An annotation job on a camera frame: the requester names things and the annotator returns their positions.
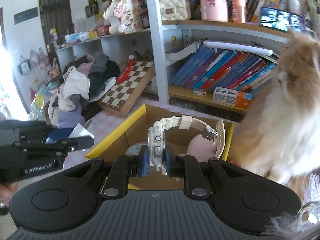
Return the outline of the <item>white digital wrist watch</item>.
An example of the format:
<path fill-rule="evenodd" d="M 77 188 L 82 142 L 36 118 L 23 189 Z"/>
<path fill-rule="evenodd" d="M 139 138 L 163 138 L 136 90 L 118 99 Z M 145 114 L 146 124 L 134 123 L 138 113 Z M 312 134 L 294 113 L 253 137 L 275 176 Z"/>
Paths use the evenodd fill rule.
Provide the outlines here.
<path fill-rule="evenodd" d="M 226 145 L 226 132 L 222 119 L 215 122 L 215 127 L 189 115 L 172 116 L 156 121 L 148 129 L 148 159 L 150 166 L 167 175 L 164 150 L 166 146 L 180 146 L 186 154 L 190 141 L 197 135 L 211 141 L 216 146 L 215 157 L 220 158 Z"/>

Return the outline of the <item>pink plush toy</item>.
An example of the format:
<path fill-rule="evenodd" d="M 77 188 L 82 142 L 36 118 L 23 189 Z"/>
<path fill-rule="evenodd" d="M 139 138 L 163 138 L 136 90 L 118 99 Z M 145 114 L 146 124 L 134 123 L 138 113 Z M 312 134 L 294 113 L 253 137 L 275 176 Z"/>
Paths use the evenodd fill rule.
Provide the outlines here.
<path fill-rule="evenodd" d="M 199 162 L 207 163 L 212 157 L 215 157 L 216 146 L 202 135 L 195 136 L 189 143 L 186 155 L 191 155 Z"/>

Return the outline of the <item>pink checkered table mat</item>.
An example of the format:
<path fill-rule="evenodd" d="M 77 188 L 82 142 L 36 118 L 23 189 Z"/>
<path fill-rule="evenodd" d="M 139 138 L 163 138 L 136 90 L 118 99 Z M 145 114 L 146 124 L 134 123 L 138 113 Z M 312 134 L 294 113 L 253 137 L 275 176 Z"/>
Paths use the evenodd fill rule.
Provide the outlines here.
<path fill-rule="evenodd" d="M 93 127 L 89 131 L 94 135 L 94 145 L 88 150 L 70 153 L 64 163 L 64 168 L 71 168 L 93 158 L 103 158 L 104 161 L 114 161 L 123 155 L 129 146 L 133 145 L 135 122 L 145 117 L 145 105 L 139 107 L 128 117 L 108 115 L 104 112 L 92 118 Z"/>

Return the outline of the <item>yellow cardboard box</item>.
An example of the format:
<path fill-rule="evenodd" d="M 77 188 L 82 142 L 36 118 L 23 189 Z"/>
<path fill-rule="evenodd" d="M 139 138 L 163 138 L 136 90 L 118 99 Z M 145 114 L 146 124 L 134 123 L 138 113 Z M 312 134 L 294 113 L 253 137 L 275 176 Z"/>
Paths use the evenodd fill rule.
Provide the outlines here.
<path fill-rule="evenodd" d="M 137 135 L 133 137 L 135 144 L 138 142 L 147 142 L 148 140 L 148 129 L 156 121 L 161 120 L 162 118 L 169 118 L 172 116 L 182 116 L 189 115 L 197 119 L 203 120 L 204 122 L 215 127 L 215 122 L 219 120 L 217 117 L 209 115 L 201 115 L 197 112 L 186 111 L 181 109 L 178 111 L 170 111 L 162 107 L 156 107 L 148 104 L 143 104 L 146 107 L 145 117 L 139 119 L 135 122 L 133 128 L 134 132 L 137 132 Z M 185 154 L 184 149 L 180 146 L 172 145 L 171 146 L 175 155 Z M 184 181 L 181 178 L 169 178 L 162 175 L 159 172 L 154 172 L 152 175 L 146 178 L 130 178 L 129 179 L 129 188 L 130 189 L 141 189 L 141 190 L 180 190 L 184 186 Z"/>

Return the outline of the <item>pile of clothes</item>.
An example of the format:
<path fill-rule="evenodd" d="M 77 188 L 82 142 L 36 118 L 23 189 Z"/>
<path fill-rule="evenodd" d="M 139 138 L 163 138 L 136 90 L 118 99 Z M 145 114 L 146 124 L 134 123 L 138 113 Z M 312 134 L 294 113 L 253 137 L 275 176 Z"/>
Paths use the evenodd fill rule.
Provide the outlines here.
<path fill-rule="evenodd" d="M 119 75 L 118 64 L 100 51 L 67 64 L 48 103 L 50 124 L 57 128 L 84 125 L 89 119 L 89 104 L 99 101 Z"/>

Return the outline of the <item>red ribbon on chessboard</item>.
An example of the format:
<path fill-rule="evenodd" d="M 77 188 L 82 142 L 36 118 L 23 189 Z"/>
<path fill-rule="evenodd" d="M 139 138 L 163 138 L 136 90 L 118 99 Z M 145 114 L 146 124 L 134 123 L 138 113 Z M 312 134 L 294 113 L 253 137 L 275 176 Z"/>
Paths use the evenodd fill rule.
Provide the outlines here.
<path fill-rule="evenodd" d="M 131 72 L 134 59 L 135 59 L 135 57 L 133 55 L 129 55 L 127 62 L 126 62 L 126 67 L 121 72 L 121 74 L 117 77 L 116 84 L 119 85 L 127 79 L 127 77 L 129 76 L 129 73 Z"/>

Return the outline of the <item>white orange toothpaste box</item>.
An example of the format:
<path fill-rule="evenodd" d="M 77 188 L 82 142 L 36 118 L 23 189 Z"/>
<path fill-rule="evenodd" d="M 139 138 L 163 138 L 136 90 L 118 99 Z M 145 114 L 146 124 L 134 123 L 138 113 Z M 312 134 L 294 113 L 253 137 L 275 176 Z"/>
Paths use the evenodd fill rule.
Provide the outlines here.
<path fill-rule="evenodd" d="M 252 95 L 233 89 L 216 87 L 213 92 L 213 101 L 248 109 L 252 103 Z"/>

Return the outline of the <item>wooden chess board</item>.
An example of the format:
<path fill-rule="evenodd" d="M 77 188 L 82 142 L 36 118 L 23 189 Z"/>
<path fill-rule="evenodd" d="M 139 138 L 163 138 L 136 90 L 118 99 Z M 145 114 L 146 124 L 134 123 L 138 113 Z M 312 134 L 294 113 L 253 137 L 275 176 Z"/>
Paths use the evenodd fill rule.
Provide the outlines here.
<path fill-rule="evenodd" d="M 127 116 L 154 75 L 153 62 L 129 61 L 125 72 L 99 101 L 100 107 L 106 112 Z"/>

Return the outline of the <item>fluffy cream orange cat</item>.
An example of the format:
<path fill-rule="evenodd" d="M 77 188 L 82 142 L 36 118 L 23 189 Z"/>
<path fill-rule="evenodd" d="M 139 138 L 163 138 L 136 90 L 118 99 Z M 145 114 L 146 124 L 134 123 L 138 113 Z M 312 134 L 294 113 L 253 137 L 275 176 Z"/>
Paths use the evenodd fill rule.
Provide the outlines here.
<path fill-rule="evenodd" d="M 234 165 L 294 191 L 302 203 L 319 171 L 319 40 L 290 31 L 271 83 L 254 98 L 228 153 Z"/>

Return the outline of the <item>row of books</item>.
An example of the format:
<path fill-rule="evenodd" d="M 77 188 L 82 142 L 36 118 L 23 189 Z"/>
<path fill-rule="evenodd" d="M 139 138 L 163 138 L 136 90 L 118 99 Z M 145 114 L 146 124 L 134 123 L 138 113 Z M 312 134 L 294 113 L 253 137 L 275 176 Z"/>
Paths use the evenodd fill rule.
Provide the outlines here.
<path fill-rule="evenodd" d="M 257 44 L 203 40 L 168 54 L 167 59 L 183 62 L 168 79 L 170 86 L 213 92 L 216 87 L 247 91 L 270 74 L 279 56 Z"/>

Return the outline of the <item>white bookshelf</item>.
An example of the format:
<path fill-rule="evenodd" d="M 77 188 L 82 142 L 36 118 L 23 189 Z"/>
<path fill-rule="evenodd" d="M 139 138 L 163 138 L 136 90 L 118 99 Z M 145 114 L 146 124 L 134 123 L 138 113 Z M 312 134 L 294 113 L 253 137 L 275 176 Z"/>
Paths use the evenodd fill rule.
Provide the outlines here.
<path fill-rule="evenodd" d="M 211 93 L 195 95 L 186 88 L 168 85 L 168 71 L 172 70 L 177 61 L 169 59 L 167 53 L 201 38 L 234 43 L 256 43 L 278 52 L 289 38 L 288 33 L 253 24 L 196 20 L 162 22 L 159 1 L 147 0 L 147 5 L 149 28 L 130 35 L 97 37 L 58 49 L 56 53 L 60 66 L 65 67 L 70 61 L 98 50 L 110 56 L 113 61 L 120 62 L 135 50 L 149 49 L 153 53 L 158 100 L 161 105 L 168 105 L 170 98 L 179 98 L 243 114 L 245 110 L 241 108 L 214 102 Z"/>

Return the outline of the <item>white plush rabbit doll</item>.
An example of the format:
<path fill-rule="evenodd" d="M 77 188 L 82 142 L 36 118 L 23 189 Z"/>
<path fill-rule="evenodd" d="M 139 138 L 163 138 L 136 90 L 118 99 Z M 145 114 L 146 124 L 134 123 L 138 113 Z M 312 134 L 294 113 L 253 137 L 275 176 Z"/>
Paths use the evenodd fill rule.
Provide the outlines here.
<path fill-rule="evenodd" d="M 143 30 L 139 0 L 112 0 L 103 14 L 111 35 L 131 34 Z"/>

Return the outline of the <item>white quilted pearl handbag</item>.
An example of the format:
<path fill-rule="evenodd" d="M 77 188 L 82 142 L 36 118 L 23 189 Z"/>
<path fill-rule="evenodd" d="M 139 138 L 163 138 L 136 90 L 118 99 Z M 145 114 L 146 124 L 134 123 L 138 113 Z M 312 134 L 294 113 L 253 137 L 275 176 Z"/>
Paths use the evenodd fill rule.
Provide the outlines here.
<path fill-rule="evenodd" d="M 159 0 L 163 21 L 185 21 L 191 19 L 189 0 Z"/>

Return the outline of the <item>pink cup with stickers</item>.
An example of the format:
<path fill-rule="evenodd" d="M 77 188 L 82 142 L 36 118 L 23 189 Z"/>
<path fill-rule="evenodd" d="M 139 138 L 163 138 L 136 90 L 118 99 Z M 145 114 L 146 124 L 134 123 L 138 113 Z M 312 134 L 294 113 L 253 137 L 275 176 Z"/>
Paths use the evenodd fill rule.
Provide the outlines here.
<path fill-rule="evenodd" d="M 227 0 L 200 0 L 201 20 L 203 21 L 228 21 Z"/>

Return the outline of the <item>tablet screen on shelf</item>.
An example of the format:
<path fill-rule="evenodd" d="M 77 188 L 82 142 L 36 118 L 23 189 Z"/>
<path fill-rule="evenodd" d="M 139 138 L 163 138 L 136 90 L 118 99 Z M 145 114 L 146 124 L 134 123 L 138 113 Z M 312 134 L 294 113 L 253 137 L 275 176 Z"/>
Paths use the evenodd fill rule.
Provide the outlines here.
<path fill-rule="evenodd" d="M 262 7 L 260 23 L 264 27 L 288 31 L 293 29 L 298 32 L 305 31 L 305 20 L 302 16 L 279 9 Z"/>

